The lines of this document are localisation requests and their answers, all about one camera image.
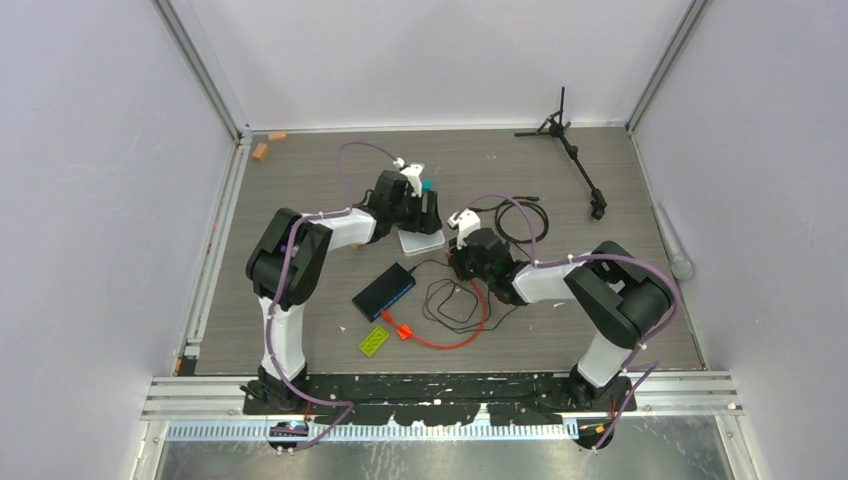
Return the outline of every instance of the white wall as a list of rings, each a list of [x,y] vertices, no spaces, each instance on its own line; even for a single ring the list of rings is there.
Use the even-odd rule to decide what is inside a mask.
[[[560,85],[575,122],[623,123],[689,1],[175,4],[231,109],[291,129],[541,123]]]
[[[148,1],[0,16],[0,478],[123,475],[231,142]]]
[[[845,478],[848,4],[716,0],[637,132],[775,478]]]

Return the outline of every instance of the black power bank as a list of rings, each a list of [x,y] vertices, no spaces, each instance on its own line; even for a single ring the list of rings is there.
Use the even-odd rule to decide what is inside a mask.
[[[373,322],[380,316],[380,310],[387,310],[414,286],[415,277],[395,263],[353,297],[353,304]]]

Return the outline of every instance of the green object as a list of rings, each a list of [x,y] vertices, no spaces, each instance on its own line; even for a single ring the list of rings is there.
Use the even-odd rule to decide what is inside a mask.
[[[389,332],[387,332],[383,327],[377,327],[373,332],[369,333],[368,336],[365,337],[365,340],[363,340],[362,343],[359,344],[359,349],[362,350],[362,353],[371,357],[377,353],[377,350],[379,350],[388,339]]]

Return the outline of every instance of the wooden block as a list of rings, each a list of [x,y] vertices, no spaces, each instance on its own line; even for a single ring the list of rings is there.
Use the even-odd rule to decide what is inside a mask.
[[[279,132],[271,132],[268,134],[269,142],[282,142],[286,139],[286,132],[280,130]]]
[[[256,146],[256,149],[253,150],[253,155],[251,155],[251,157],[253,157],[253,159],[257,162],[262,163],[265,161],[265,158],[268,157],[269,151],[270,150],[268,149],[268,145],[260,143]]]

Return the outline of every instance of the wooden work surface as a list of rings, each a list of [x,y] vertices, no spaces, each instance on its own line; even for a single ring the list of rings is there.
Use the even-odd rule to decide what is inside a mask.
[[[477,196],[501,192],[542,197],[550,217],[550,233],[538,246],[542,261],[582,253],[604,240],[614,240],[636,257],[669,271],[647,188],[629,139],[621,128],[585,128],[568,131],[580,148],[580,159],[609,203],[600,222],[589,217],[588,187],[555,139],[513,138],[507,130],[434,132],[296,134],[271,143],[267,160],[249,161],[239,192],[218,277],[206,334],[201,344],[197,373],[253,373],[263,353],[262,314],[245,263],[274,212],[281,207],[316,213],[346,205],[336,175],[339,145],[365,140],[388,148],[408,162],[425,165],[424,178],[439,193],[442,221]],[[254,145],[265,141],[254,139]],[[367,147],[345,151],[343,166],[358,202],[373,188],[383,169],[392,169],[388,158]],[[496,202],[481,202],[481,206]],[[482,213],[484,226],[493,226],[492,213]],[[536,228],[541,223],[533,217]],[[515,237],[526,237],[520,214],[504,216],[504,228]],[[445,230],[452,238],[453,232]],[[516,258],[522,257],[515,251]],[[369,323],[351,298],[393,262],[411,267],[424,258],[444,259],[441,252],[405,257],[396,232],[379,242],[354,250],[342,248],[327,256],[321,280],[307,303],[303,345],[309,370],[315,373],[467,372],[567,370],[583,355],[595,328],[576,301],[542,302],[520,307],[500,327],[484,332],[459,350],[435,351],[391,338],[372,357],[359,344],[379,320]],[[434,343],[451,344],[456,335],[422,316],[427,285],[451,277],[448,268],[428,263],[415,272],[417,286],[391,312],[399,323]],[[446,311],[467,315],[470,297],[457,296]],[[492,321],[508,305],[493,305]],[[472,322],[480,318],[479,310]],[[661,368],[699,368],[700,362],[688,323],[681,318],[641,353],[637,362],[659,360]]]

